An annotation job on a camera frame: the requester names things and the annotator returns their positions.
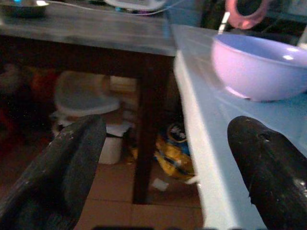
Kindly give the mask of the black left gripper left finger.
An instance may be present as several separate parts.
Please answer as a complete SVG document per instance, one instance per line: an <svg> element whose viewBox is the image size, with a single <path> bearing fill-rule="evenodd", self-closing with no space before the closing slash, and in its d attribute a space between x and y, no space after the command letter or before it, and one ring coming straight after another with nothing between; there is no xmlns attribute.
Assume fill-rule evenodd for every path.
<svg viewBox="0 0 307 230"><path fill-rule="evenodd" d="M0 202L3 230L71 230L90 192L106 139L101 115L63 128Z"/></svg>

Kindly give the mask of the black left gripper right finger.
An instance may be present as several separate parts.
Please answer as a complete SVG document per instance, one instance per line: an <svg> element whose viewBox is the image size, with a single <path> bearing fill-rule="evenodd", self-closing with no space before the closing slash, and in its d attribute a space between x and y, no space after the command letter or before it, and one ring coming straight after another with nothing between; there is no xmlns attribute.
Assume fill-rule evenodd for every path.
<svg viewBox="0 0 307 230"><path fill-rule="evenodd" d="M227 141L251 204L269 230L307 228L307 158L282 133L238 116Z"/></svg>

